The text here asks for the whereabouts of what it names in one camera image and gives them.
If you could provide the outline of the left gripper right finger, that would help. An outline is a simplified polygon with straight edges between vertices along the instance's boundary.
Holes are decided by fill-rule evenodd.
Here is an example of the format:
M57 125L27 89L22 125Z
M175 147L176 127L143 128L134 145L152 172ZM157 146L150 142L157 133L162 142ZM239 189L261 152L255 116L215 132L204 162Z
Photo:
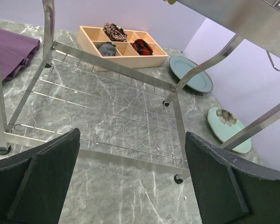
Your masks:
M187 132L185 152L204 224L280 224L280 171Z

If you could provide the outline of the teal round plate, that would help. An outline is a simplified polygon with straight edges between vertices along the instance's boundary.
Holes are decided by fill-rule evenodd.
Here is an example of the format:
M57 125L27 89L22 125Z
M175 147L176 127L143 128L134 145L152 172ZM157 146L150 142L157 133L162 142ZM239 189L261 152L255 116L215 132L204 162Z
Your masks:
M182 79L186 73L195 68L197 64L183 56L172 56L169 59L169 66L173 74L177 78ZM213 90L213 82L205 71L193 76L186 85L200 93L210 93Z

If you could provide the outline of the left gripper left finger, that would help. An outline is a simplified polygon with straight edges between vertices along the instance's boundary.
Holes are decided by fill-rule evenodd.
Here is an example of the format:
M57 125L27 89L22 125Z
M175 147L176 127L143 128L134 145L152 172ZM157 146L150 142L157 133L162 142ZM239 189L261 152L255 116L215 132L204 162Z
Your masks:
M0 224L57 224L80 148L80 130L0 160Z

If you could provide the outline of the mint floral plate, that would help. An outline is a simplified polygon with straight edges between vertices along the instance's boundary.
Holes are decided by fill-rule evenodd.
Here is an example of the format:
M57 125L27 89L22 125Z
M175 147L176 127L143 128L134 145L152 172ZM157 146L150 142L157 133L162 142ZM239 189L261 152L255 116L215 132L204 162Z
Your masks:
M224 123L224 119L220 116L220 114L220 108L212 107L208 111L207 120L215 136L224 143L243 130L245 126L239 120L237 120L235 124L230 123L230 125L228 125L228 122ZM249 138L240 145L236 146L233 151L240 154L246 154L251 150L251 148L252 140Z

